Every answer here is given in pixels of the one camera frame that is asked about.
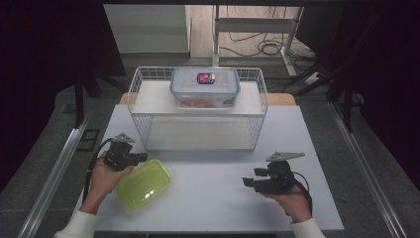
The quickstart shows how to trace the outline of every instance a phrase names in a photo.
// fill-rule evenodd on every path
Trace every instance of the white tabletop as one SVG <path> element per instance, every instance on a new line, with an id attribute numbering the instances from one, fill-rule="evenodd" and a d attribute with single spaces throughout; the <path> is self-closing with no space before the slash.
<path id="1" fill-rule="evenodd" d="M 142 143 L 127 106 L 117 105 L 104 139 L 122 132 Z M 266 168 L 273 152 L 303 152 L 290 160 L 293 171 L 309 181 L 313 215 L 323 230 L 344 229 L 331 191 L 298 106 L 268 107 L 253 152 L 153 152 L 172 177 L 159 196 L 135 211 L 124 207 L 116 191 L 100 206 L 98 230 L 147 233 L 267 233 L 289 231 L 290 217 L 269 198 L 243 185 L 242 178 L 257 178 L 254 168 Z M 81 198 L 75 209 L 78 209 Z"/>

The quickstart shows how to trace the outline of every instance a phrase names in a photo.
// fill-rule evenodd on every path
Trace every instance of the wire basket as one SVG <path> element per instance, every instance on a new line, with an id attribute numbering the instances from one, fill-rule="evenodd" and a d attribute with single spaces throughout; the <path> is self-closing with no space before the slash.
<path id="1" fill-rule="evenodd" d="M 148 151 L 252 151 L 267 111 L 259 68 L 235 68 L 241 85 L 232 110 L 182 110 L 169 91 L 175 67 L 138 67 L 128 107 Z"/>

